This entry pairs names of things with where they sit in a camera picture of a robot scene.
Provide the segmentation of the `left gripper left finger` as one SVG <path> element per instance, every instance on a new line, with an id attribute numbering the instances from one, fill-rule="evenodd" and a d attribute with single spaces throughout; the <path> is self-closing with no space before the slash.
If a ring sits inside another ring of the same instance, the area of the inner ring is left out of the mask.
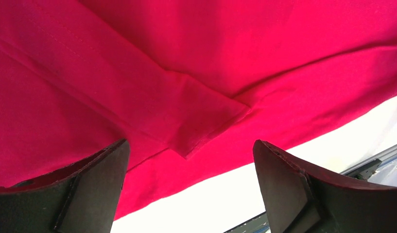
<path id="1" fill-rule="evenodd" d="M 0 233 L 108 233 L 129 161 L 118 140 L 64 168 L 0 187 Z"/>

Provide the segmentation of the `red t shirt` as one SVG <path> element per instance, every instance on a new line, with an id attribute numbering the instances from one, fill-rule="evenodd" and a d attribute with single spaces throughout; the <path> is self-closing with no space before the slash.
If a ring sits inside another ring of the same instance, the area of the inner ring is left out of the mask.
<path id="1" fill-rule="evenodd" d="M 397 0 L 0 0 L 0 186 L 126 138 L 116 218 L 397 96 Z"/>

